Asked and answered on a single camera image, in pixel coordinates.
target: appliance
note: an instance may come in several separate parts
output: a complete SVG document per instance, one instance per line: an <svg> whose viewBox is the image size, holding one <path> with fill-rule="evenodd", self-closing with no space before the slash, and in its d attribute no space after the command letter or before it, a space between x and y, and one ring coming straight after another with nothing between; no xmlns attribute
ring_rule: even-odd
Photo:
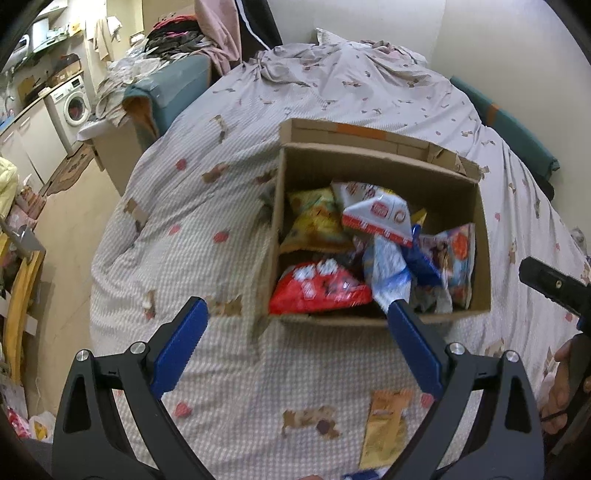
<svg viewBox="0 0 591 480"><path fill-rule="evenodd" d="M38 50L39 47L47 40L47 33L49 32L49 19L43 18L35 23L31 29L31 45L32 50Z"/></svg>
<svg viewBox="0 0 591 480"><path fill-rule="evenodd" d="M82 75L77 75L56 88L45 97L45 103L57 134L71 157L82 146L76 135L90 115Z"/></svg>
<svg viewBox="0 0 591 480"><path fill-rule="evenodd" d="M6 62L6 65L2 68L2 73L9 70L11 67L17 65L21 60L23 60L27 54L29 53L30 49L30 38L29 35L23 35L17 46L14 47L14 51L11 53L10 58Z"/></svg>

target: orange tape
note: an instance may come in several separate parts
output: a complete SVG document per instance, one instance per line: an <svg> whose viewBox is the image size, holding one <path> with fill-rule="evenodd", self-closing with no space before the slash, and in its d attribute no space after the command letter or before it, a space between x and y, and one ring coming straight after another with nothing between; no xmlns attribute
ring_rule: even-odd
<svg viewBox="0 0 591 480"><path fill-rule="evenodd" d="M499 106L496 103L491 103L486 111L486 125L492 127L495 123L496 113L499 111Z"/></svg>
<svg viewBox="0 0 591 480"><path fill-rule="evenodd" d="M357 125L336 124L336 131L340 134L356 135L357 137L386 140L386 132L376 128L358 127Z"/></svg>

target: cabinet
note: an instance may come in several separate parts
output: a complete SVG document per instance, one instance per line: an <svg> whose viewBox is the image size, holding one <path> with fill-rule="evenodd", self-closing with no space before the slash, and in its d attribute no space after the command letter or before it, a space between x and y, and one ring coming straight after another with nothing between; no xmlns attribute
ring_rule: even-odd
<svg viewBox="0 0 591 480"><path fill-rule="evenodd" d="M17 126L12 124L0 135L0 155L14 163L21 181L31 175L28 185L37 193L43 187L43 182L33 168L33 164L27 154Z"/></svg>
<svg viewBox="0 0 591 480"><path fill-rule="evenodd" d="M35 171L41 181L47 183L67 153L45 102L35 103L15 123Z"/></svg>

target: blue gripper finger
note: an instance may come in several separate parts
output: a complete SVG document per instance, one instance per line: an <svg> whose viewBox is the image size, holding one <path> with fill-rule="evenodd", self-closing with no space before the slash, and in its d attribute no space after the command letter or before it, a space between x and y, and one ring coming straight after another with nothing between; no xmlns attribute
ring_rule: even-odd
<svg viewBox="0 0 591 480"><path fill-rule="evenodd" d="M174 390L207 328L208 316L205 301L192 297L171 323L160 327L162 329L178 325L170 333L169 340L162 346L154 361L154 373L150 385L154 397L160 399L166 392ZM152 339L156 340L159 333L160 330L154 334Z"/></svg>
<svg viewBox="0 0 591 480"><path fill-rule="evenodd" d="M441 399L449 363L443 338L431 326L425 325L404 300L390 304L388 328L418 386L436 400Z"/></svg>

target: cardboard box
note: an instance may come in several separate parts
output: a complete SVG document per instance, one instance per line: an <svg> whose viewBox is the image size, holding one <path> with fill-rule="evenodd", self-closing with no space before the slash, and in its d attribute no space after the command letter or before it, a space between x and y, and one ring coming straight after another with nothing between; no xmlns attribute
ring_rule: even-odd
<svg viewBox="0 0 591 480"><path fill-rule="evenodd" d="M281 273L311 259L312 252L279 254L279 244L294 220L287 192L312 190L332 180L361 181L392 189L409 203L425 207L425 233L435 234L468 222L476 225L472 301L467 310L422 314L426 323L448 322L491 310L488 235L478 188L477 164L427 141L366 127L291 119L281 124L281 155L268 258L268 305ZM314 314L270 315L291 322L334 326L385 326L374 302L352 309Z"/></svg>
<svg viewBox="0 0 591 480"><path fill-rule="evenodd" d="M65 69L60 70L55 75L50 77L47 81L47 84L50 87L55 87L60 83L65 82L68 78L73 77L82 69L82 64L80 60L75 61L74 63L69 64Z"/></svg>

